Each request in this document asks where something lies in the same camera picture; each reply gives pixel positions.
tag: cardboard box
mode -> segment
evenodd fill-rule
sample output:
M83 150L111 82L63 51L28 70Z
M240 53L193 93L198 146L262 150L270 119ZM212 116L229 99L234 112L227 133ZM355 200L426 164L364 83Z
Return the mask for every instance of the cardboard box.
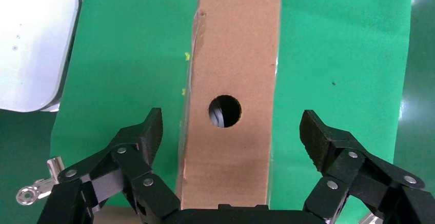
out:
M280 9L281 0L198 0L177 182L182 209L266 203Z

